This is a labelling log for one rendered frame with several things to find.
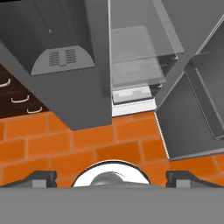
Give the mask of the grey fridge door with dispenser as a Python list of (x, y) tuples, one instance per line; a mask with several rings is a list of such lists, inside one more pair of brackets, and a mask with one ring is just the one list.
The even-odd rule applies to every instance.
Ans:
[(109, 0), (0, 0), (0, 62), (70, 130), (111, 124)]

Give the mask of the large clear glass fridge shelf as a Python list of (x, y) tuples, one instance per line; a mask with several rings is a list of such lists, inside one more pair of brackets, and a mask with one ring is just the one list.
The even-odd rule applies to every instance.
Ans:
[(110, 0), (113, 63), (184, 51), (161, 0)]

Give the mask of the grey fridge body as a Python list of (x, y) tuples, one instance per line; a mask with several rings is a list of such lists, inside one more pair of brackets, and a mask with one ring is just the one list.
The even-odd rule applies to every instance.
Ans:
[(162, 101), (159, 95), (163, 92), (163, 85), (177, 76), (187, 61), (200, 49), (207, 36), (224, 15), (224, 0), (161, 0), (169, 19), (178, 35), (184, 49), (182, 53), (157, 56), (158, 63), (164, 74), (161, 89), (150, 100), (134, 101), (123, 104), (114, 104), (112, 93), (115, 90), (134, 88), (149, 85), (148, 83), (115, 86), (111, 72), (111, 28), (110, 28), (110, 0), (85, 0), (87, 17), (90, 23), (105, 24), (95, 35), (96, 44), (105, 47), (103, 51), (96, 51), (95, 61), (99, 64), (101, 91), (107, 100), (105, 106), (100, 107), (103, 114), (118, 117), (151, 111)]

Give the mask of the white fridge drawer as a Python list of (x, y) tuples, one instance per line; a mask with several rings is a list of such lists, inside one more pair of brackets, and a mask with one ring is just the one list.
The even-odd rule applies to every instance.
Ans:
[(156, 84), (115, 90), (112, 93), (112, 101), (116, 105), (150, 100), (156, 96), (161, 87), (161, 84)]

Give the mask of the grey fridge door with bin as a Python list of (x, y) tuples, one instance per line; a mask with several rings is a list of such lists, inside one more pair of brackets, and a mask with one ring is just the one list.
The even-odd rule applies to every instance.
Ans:
[(224, 15), (155, 112), (171, 161), (224, 152)]

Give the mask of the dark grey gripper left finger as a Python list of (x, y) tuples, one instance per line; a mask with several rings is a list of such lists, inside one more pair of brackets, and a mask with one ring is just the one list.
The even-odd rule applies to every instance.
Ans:
[(26, 178), (2, 185), (2, 187), (51, 188), (57, 186), (56, 178), (56, 171), (33, 171)]

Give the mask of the dark wooden drawer cabinet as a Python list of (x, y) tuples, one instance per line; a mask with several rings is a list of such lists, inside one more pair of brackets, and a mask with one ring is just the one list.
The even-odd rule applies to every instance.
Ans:
[[(10, 85), (0, 88), (0, 119), (12, 116), (30, 115), (26, 110), (36, 110), (42, 107), (42, 112), (48, 111), (48, 107), (39, 101), (36, 96), (24, 87), (2, 64), (0, 64), (0, 84), (5, 83), (10, 78)], [(22, 100), (27, 95), (29, 101), (24, 103), (12, 103), (14, 100)]]

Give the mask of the small clear glass fridge shelf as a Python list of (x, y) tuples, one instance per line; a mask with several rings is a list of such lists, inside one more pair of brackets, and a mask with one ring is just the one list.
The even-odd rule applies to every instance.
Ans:
[(115, 86), (148, 83), (165, 79), (145, 26), (113, 29), (111, 32), (111, 72)]

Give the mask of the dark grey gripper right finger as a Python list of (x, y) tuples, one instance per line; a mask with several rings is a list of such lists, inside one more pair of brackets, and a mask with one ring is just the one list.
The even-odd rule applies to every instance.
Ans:
[(189, 171), (168, 171), (166, 174), (166, 187), (172, 188), (205, 188), (219, 187), (214, 183), (202, 180)]

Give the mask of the round white and black object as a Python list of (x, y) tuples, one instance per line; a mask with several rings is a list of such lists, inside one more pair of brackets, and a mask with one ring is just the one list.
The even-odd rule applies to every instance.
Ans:
[(127, 161), (109, 159), (92, 164), (82, 171), (72, 183), (72, 187), (124, 183), (148, 185), (150, 180), (136, 165)]

